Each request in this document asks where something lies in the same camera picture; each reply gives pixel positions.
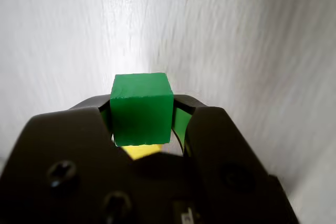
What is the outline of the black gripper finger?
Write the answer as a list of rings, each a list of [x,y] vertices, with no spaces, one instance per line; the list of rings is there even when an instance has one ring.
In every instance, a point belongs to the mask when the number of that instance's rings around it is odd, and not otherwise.
[[[1,223],[133,223],[131,158],[111,135],[108,95],[32,117],[1,174]]]
[[[174,110],[190,116],[184,156],[202,223],[298,223],[279,179],[266,171],[223,108],[177,94]]]

